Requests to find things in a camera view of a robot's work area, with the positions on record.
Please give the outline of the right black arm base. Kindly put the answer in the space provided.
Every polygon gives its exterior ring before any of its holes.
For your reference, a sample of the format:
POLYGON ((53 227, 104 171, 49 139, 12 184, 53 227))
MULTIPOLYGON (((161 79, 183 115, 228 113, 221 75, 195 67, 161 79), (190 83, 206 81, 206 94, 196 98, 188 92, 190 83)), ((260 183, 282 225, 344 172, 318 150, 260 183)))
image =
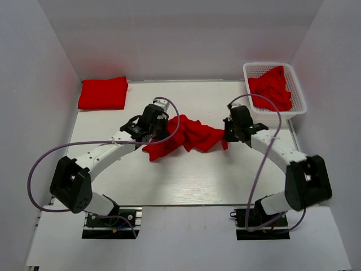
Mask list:
MULTIPOLYGON (((245 227, 246 209, 238 208, 230 212, 230 217, 235 220, 236 239, 238 241, 273 241, 289 240, 288 221, 286 215, 282 215, 278 220, 268 224, 257 231, 247 231, 245 227)), ((262 216, 253 208, 249 211, 249 227, 255 228, 271 220, 276 215, 262 216)))

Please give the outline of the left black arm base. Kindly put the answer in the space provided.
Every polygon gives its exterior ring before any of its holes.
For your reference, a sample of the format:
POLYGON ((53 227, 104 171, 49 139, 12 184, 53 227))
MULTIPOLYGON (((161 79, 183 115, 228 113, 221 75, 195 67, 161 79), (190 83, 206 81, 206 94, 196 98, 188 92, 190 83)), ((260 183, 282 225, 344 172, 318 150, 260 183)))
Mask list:
POLYGON ((139 234, 142 219, 142 207, 121 208, 118 216, 122 216, 132 225, 121 218, 98 218, 87 214, 82 231, 82 239, 135 240, 139 234))

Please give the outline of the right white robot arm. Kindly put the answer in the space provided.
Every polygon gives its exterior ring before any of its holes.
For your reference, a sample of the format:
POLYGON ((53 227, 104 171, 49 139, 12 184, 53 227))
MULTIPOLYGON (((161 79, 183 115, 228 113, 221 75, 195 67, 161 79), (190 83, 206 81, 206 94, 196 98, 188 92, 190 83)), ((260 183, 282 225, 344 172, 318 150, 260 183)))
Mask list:
POLYGON ((229 106, 230 116, 224 121, 224 140, 242 142, 264 154, 285 174, 283 191, 258 199, 254 205, 255 220, 268 225, 282 212, 301 211, 332 197, 331 184, 324 159, 290 147, 262 123, 255 124, 247 106, 229 106))

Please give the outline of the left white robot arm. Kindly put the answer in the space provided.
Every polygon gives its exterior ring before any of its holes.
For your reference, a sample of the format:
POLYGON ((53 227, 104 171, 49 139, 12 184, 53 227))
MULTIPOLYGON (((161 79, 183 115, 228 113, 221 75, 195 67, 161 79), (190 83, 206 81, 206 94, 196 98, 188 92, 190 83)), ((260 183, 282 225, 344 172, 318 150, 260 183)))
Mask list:
POLYGON ((119 205, 111 198, 92 190, 92 182, 110 165, 136 151, 151 139, 164 139, 169 102, 157 99, 147 105, 140 116, 130 119, 110 139, 77 158, 65 156, 58 161, 50 193, 72 213, 82 211, 99 215, 106 225, 119 219, 119 205))

